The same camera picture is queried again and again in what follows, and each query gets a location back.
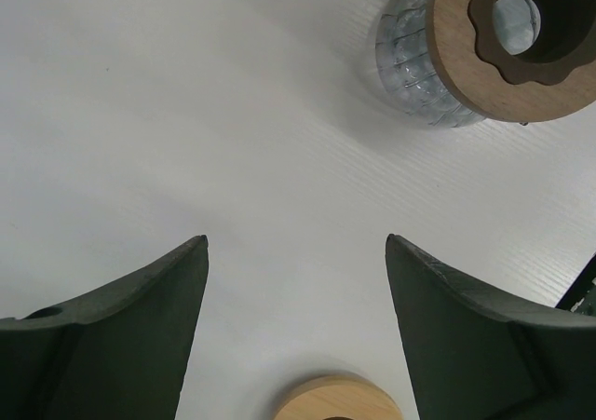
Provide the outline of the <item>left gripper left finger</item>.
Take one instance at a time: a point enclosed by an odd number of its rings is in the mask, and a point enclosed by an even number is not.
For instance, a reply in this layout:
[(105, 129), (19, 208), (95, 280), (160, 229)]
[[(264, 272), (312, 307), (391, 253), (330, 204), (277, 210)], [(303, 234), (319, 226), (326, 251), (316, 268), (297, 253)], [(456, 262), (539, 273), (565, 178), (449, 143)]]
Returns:
[(4, 419), (175, 417), (209, 273), (208, 240), (26, 318), (1, 321)]

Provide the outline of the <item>clear ribbed glass server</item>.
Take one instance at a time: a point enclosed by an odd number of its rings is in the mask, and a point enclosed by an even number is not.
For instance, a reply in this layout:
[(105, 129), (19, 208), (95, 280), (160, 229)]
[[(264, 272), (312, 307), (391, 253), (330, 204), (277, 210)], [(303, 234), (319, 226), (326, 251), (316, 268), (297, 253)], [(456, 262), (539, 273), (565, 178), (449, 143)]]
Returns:
[[(485, 119), (443, 84), (427, 48), (428, 0), (389, 0), (375, 37), (380, 81), (391, 103), (409, 118), (432, 128), (462, 128)], [(493, 11), (500, 44), (510, 54), (531, 47), (541, 17), (532, 0), (498, 0)]]

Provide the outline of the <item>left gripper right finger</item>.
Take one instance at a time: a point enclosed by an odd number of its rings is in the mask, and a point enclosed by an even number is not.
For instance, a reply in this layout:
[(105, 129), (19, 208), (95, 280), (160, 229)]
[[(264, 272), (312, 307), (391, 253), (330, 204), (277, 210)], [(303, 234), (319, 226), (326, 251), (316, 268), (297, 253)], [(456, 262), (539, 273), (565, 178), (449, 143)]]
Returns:
[(595, 316), (500, 290), (396, 235), (386, 269), (421, 418), (594, 417)]

